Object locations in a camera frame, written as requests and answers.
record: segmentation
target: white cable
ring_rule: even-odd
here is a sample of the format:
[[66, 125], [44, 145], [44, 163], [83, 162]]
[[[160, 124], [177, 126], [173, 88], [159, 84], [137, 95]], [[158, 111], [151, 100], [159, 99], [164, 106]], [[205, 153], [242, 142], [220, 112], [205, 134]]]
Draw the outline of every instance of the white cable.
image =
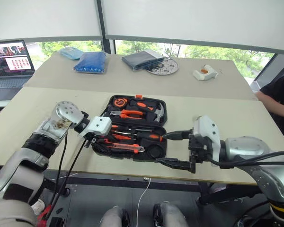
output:
[[138, 208], [137, 208], [137, 225], [136, 225], [136, 227], [138, 227], [138, 213], [139, 213], [140, 201], [141, 201], [142, 196], [146, 193], [146, 191], [147, 191], [148, 187], [150, 186], [150, 184], [151, 184], [151, 178], [150, 178], [150, 181], [148, 182], [148, 185], [147, 185], [146, 189], [144, 190], [144, 192], [143, 192], [142, 195], [140, 196], [140, 199], [139, 199], [139, 202], [138, 202]]
[[[75, 174], [69, 175], [69, 177], [70, 177], [70, 176], [74, 176], [74, 175], [76, 175], [76, 174], [78, 174], [78, 173], [75, 173]], [[66, 177], [66, 176], [62, 176], [62, 177], [59, 177], [58, 179], [65, 178], [65, 177]], [[57, 180], [57, 178], [50, 179], [49, 181], [53, 181], [53, 180]]]

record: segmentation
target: metal disc with holes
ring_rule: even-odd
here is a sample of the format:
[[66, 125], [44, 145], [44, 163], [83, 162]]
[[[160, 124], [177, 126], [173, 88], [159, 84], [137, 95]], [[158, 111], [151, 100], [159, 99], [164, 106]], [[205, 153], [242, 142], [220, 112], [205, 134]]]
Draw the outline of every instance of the metal disc with holes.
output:
[[146, 69], [146, 71], [159, 76], [165, 76], [176, 72], [179, 69], [177, 62], [169, 57], [166, 57], [163, 62], [158, 65]]

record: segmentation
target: orange pliers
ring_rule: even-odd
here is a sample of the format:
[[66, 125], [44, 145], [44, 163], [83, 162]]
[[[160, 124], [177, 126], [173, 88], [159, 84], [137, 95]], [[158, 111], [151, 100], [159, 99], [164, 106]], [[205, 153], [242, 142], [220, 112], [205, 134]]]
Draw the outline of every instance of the orange pliers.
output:
[[119, 115], [122, 119], [129, 118], [129, 119], [137, 119], [137, 120], [140, 120], [142, 118], [141, 117], [130, 117], [128, 115], [129, 114], [136, 114], [136, 115], [143, 116], [143, 112], [138, 111], [138, 110], [111, 111], [110, 114], [112, 114], [112, 115]]

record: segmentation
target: laptop keyboard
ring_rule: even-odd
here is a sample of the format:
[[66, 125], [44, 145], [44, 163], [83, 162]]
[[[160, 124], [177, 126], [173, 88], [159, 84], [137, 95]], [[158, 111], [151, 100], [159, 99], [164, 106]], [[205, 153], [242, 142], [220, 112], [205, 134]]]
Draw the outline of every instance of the laptop keyboard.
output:
[[0, 88], [22, 87], [29, 78], [0, 79]]

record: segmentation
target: person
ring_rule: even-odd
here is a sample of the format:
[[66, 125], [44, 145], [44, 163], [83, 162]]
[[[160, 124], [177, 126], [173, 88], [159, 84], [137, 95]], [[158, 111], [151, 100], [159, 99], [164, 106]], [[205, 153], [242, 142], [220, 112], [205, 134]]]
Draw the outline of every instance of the person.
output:
[[256, 92], [284, 135], [284, 76], [276, 78]]

